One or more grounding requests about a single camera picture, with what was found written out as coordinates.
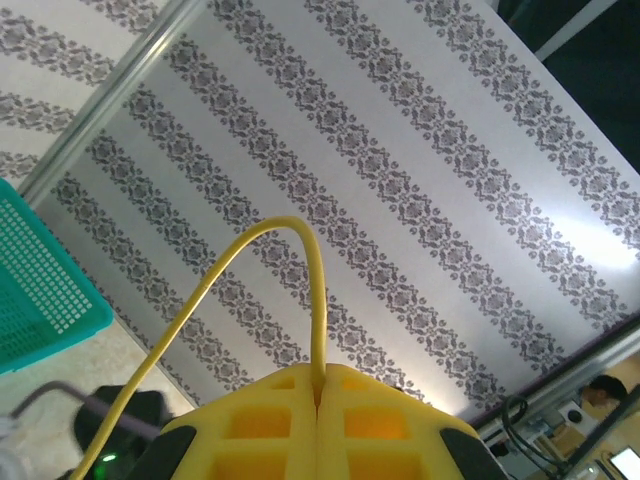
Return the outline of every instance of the yellow cable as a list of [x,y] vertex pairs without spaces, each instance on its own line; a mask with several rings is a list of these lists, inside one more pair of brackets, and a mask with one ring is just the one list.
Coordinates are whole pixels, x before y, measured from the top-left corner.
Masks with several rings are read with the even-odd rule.
[[70,480],[82,480],[87,474],[91,465],[95,462],[104,447],[109,435],[115,427],[118,417],[122,414],[131,396],[149,373],[151,368],[160,359],[165,350],[169,347],[182,326],[189,319],[200,301],[207,294],[213,283],[220,274],[227,268],[238,253],[249,243],[260,235],[278,228],[291,228],[300,236],[304,245],[307,262],[309,264],[309,278],[311,283],[311,382],[316,406],[320,404],[320,396],[326,379],[326,350],[327,350],[327,297],[324,282],[324,269],[322,266],[322,256],[318,241],[313,230],[297,217],[272,217],[249,228],[240,235],[231,246],[222,254],[218,261],[209,269],[202,278],[194,292],[191,294],[182,310],[171,321],[160,341],[149,352],[147,358],[140,364],[135,373],[131,376],[127,384],[116,397],[109,413],[105,417],[102,425],[91,445],[87,449],[82,462],[71,475]]

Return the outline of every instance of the person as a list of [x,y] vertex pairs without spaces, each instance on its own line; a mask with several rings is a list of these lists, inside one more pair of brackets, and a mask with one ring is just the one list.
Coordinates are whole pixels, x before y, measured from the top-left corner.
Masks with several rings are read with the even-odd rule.
[[[572,400],[579,407],[589,404],[594,408],[605,408],[615,406],[624,400],[627,395],[626,387],[618,378],[611,375],[598,375],[587,385],[578,389]],[[564,418],[562,415],[555,408],[551,408],[541,413],[540,420],[524,427],[525,435],[543,429],[557,432],[557,429],[563,423]],[[505,457],[511,452],[508,440],[492,445],[489,450],[496,457]]]

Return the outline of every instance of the teal plastic basket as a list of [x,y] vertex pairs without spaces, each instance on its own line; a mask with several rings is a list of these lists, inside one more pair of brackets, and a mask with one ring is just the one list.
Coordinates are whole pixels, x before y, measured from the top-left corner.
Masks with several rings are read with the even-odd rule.
[[0,374],[71,347],[112,321],[109,304],[0,179]]

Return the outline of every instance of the gray cable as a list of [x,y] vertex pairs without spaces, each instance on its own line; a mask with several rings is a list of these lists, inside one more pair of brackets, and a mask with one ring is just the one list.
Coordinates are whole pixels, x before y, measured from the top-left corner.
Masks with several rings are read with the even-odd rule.
[[[67,395],[75,398],[76,400],[80,400],[84,405],[87,406],[89,410],[91,410],[96,415],[101,416],[102,418],[107,416],[111,405],[102,400],[95,398],[91,395],[86,395],[82,393],[80,390],[75,387],[69,385],[66,382],[61,382],[55,380],[53,382],[45,383],[44,385],[36,388],[33,392],[31,392],[20,404],[13,409],[13,411],[9,414],[11,418],[17,420],[27,408],[31,406],[33,402],[35,402],[42,395],[52,392],[54,390],[59,390],[61,392],[66,393]],[[153,425],[149,425],[148,423],[143,422],[142,420],[138,420],[131,415],[127,415],[123,413],[120,415],[118,419],[117,425],[125,430],[128,430],[136,435],[140,435],[141,437],[147,440],[153,440],[158,435],[160,435],[160,429],[154,427]]]

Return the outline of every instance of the yellow plastic object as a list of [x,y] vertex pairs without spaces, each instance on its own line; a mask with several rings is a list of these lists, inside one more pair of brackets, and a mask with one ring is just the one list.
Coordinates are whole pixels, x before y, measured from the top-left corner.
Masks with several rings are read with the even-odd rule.
[[[280,227],[300,235],[309,262],[311,364],[282,369],[167,425],[161,437],[180,427],[195,429],[170,478],[463,480],[441,434],[453,429],[479,440],[469,425],[349,367],[326,365],[322,259],[313,232],[295,217],[276,217],[250,228],[207,272],[117,397],[72,480],[84,477],[135,389],[224,268],[258,235]],[[466,451],[466,446],[459,446]],[[178,451],[173,440],[169,449]]]

